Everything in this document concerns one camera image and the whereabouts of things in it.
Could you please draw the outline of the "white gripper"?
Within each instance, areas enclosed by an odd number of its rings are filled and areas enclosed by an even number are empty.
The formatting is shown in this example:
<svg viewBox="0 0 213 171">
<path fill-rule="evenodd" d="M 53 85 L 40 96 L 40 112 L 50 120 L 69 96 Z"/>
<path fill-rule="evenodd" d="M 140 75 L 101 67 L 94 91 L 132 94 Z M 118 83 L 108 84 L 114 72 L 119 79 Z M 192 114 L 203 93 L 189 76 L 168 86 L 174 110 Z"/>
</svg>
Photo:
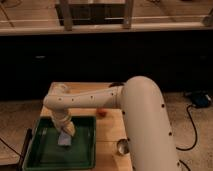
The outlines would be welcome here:
<svg viewBox="0 0 213 171">
<path fill-rule="evenodd" d="M 61 130 L 68 131 L 72 129 L 70 115 L 61 115 L 61 114 L 54 113 L 52 115 L 52 121 L 54 123 L 55 128 L 58 131 L 61 131 Z"/>
</svg>

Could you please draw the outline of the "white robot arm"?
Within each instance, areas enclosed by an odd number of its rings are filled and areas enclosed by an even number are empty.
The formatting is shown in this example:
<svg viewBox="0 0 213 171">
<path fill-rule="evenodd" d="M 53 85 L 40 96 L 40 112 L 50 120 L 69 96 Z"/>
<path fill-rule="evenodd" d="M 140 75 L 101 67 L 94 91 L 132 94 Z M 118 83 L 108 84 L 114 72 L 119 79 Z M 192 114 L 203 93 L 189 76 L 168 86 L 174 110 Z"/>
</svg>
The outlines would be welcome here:
<svg viewBox="0 0 213 171">
<path fill-rule="evenodd" d="M 69 108 L 120 109 L 135 171 L 181 171 L 164 98 L 152 79 L 135 76 L 122 86 L 75 94 L 66 89 L 54 86 L 44 106 L 57 115 Z"/>
</svg>

